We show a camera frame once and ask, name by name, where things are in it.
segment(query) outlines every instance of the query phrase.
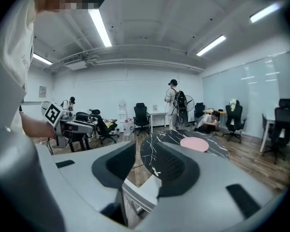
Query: fluorescent light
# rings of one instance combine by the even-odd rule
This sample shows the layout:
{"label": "fluorescent light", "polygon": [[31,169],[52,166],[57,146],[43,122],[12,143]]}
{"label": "fluorescent light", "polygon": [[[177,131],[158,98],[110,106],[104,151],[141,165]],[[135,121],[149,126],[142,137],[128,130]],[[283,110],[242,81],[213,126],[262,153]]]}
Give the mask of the fluorescent light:
{"label": "fluorescent light", "polygon": [[245,78],[241,78],[241,80],[245,80],[245,79],[249,79],[249,78],[254,78],[255,76],[249,76],[249,77],[245,77]]}
{"label": "fluorescent light", "polygon": [[88,10],[88,11],[89,11],[91,19],[93,20],[93,23],[96,26],[96,29],[98,30],[98,33],[100,34],[100,37],[101,37],[105,47],[112,46],[110,39],[107,35],[104,23],[102,21],[100,10],[92,9],[92,10]]}
{"label": "fluorescent light", "polygon": [[220,44],[221,42],[225,40],[226,40],[226,37],[221,35],[218,39],[215,39],[213,42],[211,42],[206,48],[198,52],[197,56],[202,56],[205,52],[208,52],[210,49],[212,49],[213,47],[215,47],[216,45]]}
{"label": "fluorescent light", "polygon": [[52,62],[50,62],[50,61],[48,61],[48,60],[40,57],[39,55],[36,55],[35,53],[33,53],[33,57],[36,58],[39,61],[42,61],[45,64],[48,64],[48,65],[51,65],[52,64]]}
{"label": "fluorescent light", "polygon": [[250,17],[250,21],[252,23],[255,23],[256,21],[259,21],[261,18],[267,16],[268,14],[270,14],[270,13],[272,13],[272,12],[278,10],[278,9],[279,9],[278,3],[274,3],[274,4],[266,7],[265,9],[257,12],[256,14],[252,15]]}
{"label": "fluorescent light", "polygon": [[275,75],[275,74],[279,74],[280,72],[273,72],[273,73],[267,73],[265,75]]}

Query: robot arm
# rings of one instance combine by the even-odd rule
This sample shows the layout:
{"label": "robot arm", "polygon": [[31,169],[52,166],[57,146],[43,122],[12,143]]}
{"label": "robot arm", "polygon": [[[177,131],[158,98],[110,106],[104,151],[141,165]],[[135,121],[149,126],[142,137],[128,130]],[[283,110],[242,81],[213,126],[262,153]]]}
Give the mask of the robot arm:
{"label": "robot arm", "polygon": [[56,143],[55,148],[65,148],[69,143],[69,139],[65,137],[66,131],[69,133],[92,133],[92,125],[73,120],[73,117],[69,115],[69,112],[59,106],[55,102],[51,102],[44,114],[45,119],[54,127],[56,133]]}

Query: black marble surface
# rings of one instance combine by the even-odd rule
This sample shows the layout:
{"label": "black marble surface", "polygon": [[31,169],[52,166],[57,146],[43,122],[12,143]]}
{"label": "black marble surface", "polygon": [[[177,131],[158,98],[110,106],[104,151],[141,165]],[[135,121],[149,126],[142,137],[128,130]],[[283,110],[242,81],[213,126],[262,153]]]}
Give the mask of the black marble surface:
{"label": "black marble surface", "polygon": [[207,141],[209,148],[204,154],[213,154],[227,160],[229,159],[226,147],[220,145],[212,134],[204,134],[193,130],[168,130],[152,133],[142,142],[140,153],[145,167],[152,174],[159,177],[160,173],[155,170],[155,163],[158,162],[157,155],[159,154],[155,149],[155,144],[157,142],[166,142],[180,145],[180,141],[186,137],[197,137]]}

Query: wall sign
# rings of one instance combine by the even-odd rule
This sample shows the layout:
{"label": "wall sign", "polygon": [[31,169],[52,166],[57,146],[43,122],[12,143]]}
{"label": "wall sign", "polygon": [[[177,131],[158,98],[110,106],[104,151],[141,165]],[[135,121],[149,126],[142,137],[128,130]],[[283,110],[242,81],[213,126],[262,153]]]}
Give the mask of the wall sign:
{"label": "wall sign", "polygon": [[46,98],[46,87],[40,86],[39,98]]}

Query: black backpack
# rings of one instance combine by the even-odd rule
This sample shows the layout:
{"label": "black backpack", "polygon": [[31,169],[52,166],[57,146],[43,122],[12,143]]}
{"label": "black backpack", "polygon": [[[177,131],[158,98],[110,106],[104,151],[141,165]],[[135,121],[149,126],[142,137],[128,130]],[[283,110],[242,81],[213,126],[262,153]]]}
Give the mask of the black backpack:
{"label": "black backpack", "polygon": [[187,99],[184,92],[177,92],[174,88],[172,89],[175,91],[174,107],[176,107],[177,109],[186,108]]}

